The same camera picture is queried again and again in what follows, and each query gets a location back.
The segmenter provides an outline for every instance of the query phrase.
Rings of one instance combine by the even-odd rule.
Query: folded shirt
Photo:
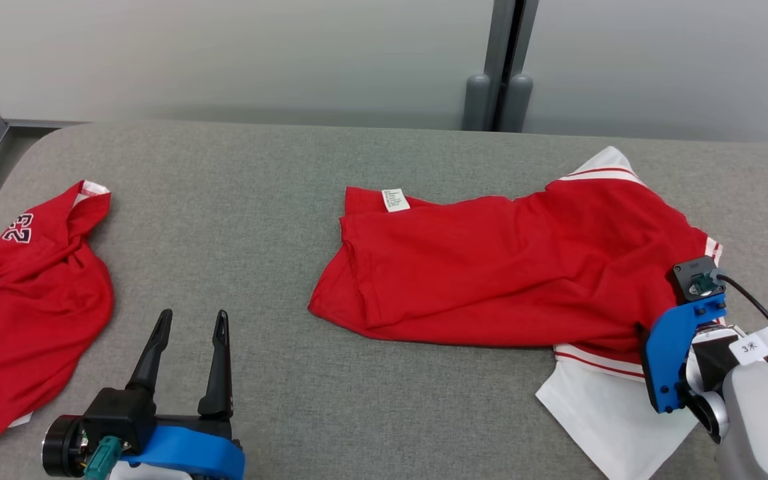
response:
[[[537,392],[610,480],[649,478],[695,426],[659,415],[637,326],[677,299],[674,264],[722,246],[650,191],[613,147],[543,191],[451,205],[348,187],[342,246],[309,309],[369,338],[553,346]]]

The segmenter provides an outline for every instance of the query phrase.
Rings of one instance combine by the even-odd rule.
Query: black cable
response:
[[[764,317],[768,320],[768,310],[766,310],[766,307],[764,307],[762,304],[760,304],[759,301],[755,298],[754,295],[750,294],[749,291],[743,288],[742,285],[739,285],[737,283],[737,280],[732,279],[731,277],[728,277],[725,274],[720,273],[719,275],[716,275],[716,278],[719,280],[725,280],[725,282],[728,282],[731,284],[732,287],[737,289],[738,292],[743,294],[743,297],[746,297],[749,299],[749,301],[752,303],[753,306],[755,306],[758,310],[760,310],[760,313],[763,314]]]

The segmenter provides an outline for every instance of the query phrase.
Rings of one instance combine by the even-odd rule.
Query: green connector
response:
[[[692,288],[689,289],[689,292],[695,295],[704,295],[706,292],[715,291],[716,288],[719,288],[719,286],[716,285],[716,282],[713,282],[710,272],[705,271],[692,278]]]
[[[118,437],[104,437],[85,467],[85,478],[106,480],[122,454],[123,445]]]

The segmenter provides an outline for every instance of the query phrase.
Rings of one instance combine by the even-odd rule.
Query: label sticker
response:
[[[734,341],[728,348],[740,365],[748,365],[768,356],[768,327]]]
[[[381,194],[384,195],[384,205],[387,207],[387,212],[399,212],[399,210],[411,208],[411,205],[408,205],[408,199],[402,193],[402,189],[382,189]]]

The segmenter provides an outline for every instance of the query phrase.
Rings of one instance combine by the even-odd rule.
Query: red stripe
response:
[[[567,357],[567,358],[570,358],[570,359],[575,359],[576,361],[581,361],[583,363],[587,363],[587,364],[591,365],[592,367],[603,368],[603,370],[609,370],[609,371],[614,371],[615,373],[622,373],[622,374],[625,374],[625,375],[631,375],[632,377],[640,377],[640,379],[644,379],[644,377],[645,377],[643,373],[638,373],[637,371],[619,370],[618,368],[606,367],[606,365],[600,365],[600,364],[597,364],[597,363],[594,363],[594,362],[585,361],[584,359],[579,358],[578,356],[575,356],[575,355],[571,355],[570,353],[556,352],[555,356],[557,356],[557,357]]]
[[[627,170],[627,168],[620,168],[620,167],[592,168],[592,170],[585,170],[585,172],[571,173],[570,175],[565,175],[565,177],[576,177],[577,175],[585,175],[586,173],[592,173],[592,172],[624,172],[624,173],[630,173],[632,176],[638,179],[638,176],[636,176],[636,173],[632,173],[630,170]]]

